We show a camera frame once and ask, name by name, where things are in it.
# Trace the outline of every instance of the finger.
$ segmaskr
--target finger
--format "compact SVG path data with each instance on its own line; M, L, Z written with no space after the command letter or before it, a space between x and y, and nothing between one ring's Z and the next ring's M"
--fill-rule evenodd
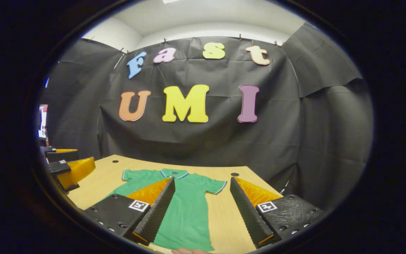
M206 252L206 251L202 251L201 249L194 249L192 251L192 254L211 254L211 253Z
M192 254L192 251L185 249L185 248L179 248L178 253L179 254Z

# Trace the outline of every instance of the white ceiling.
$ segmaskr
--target white ceiling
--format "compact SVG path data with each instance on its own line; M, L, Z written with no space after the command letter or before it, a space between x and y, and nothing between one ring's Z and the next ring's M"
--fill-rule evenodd
M266 0L145 0L115 15L141 36L189 24L229 22L293 34L303 19Z

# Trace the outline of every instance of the polo shirt collar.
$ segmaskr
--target polo shirt collar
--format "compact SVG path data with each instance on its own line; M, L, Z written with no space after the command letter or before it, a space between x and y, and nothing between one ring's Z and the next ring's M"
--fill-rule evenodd
M181 178L185 177L186 175L189 175L187 170L162 169L160 172L164 177L173 176L176 179L181 179Z

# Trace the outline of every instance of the wooden table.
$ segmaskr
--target wooden table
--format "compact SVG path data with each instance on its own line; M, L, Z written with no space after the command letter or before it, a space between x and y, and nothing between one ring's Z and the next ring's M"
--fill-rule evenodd
M95 165L96 169L79 182L80 188L70 191L68 195L76 206L81 209L87 209L96 204L115 188L126 183L121 180L122 171L124 169L181 169L187 170L190 174L197 173L216 180L228 181L227 186L219 194L206 193L206 200L209 207L209 233L211 245L215 249L212 253L215 254L242 254L256 249L230 192L231 173L238 173L239 178L282 196L246 166L180 166L141 161L118 155L99 159L95 161ZM165 254L172 253L171 250L155 246L154 244L150 244L149 247Z

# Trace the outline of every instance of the shirt sleeve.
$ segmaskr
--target shirt sleeve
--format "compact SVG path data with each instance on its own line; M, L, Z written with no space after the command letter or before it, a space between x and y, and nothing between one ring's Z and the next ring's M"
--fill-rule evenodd
M209 177L205 176L205 189L206 191L213 193L213 194L219 194L224 187L227 185L227 181L219 181L219 180L214 180Z
M147 170L147 169L142 169L142 170L126 169L126 170L123 170L121 179L122 179L122 181L125 181L125 182L129 182L132 180L135 181L135 180L148 178L153 173L155 173L153 170Z

